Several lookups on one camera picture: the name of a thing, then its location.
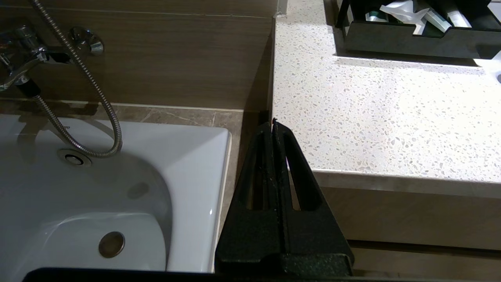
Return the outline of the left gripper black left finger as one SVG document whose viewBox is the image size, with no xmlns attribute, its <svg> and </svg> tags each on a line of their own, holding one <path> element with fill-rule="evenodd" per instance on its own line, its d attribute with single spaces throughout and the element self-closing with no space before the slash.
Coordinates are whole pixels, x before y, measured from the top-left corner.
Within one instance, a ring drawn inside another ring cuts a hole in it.
<svg viewBox="0 0 501 282">
<path fill-rule="evenodd" d="M 240 176 L 215 250 L 217 271 L 257 271 L 281 251 L 278 188 L 270 123 L 263 123 L 247 148 Z"/>
</svg>

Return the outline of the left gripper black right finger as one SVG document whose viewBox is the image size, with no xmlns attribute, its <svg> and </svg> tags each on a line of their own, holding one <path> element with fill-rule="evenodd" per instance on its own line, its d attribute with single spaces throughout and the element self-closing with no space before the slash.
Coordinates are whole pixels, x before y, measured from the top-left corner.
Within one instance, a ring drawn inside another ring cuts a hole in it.
<svg viewBox="0 0 501 282">
<path fill-rule="evenodd" d="M 350 271 L 353 253 L 293 132 L 274 121 L 285 271 Z"/>
</svg>

